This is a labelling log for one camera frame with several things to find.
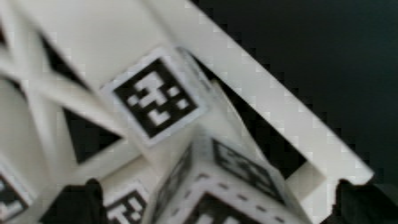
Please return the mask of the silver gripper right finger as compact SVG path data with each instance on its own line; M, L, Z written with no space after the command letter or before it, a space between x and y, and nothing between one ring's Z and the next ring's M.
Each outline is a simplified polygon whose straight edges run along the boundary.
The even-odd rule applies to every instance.
M322 224L398 224L398 187L354 185L341 179L332 212Z

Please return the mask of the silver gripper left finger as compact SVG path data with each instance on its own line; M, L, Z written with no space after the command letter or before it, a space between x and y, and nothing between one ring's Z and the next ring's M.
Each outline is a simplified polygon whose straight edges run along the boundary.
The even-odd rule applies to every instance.
M67 185L39 218L41 224L107 224L103 188L91 178L83 185Z

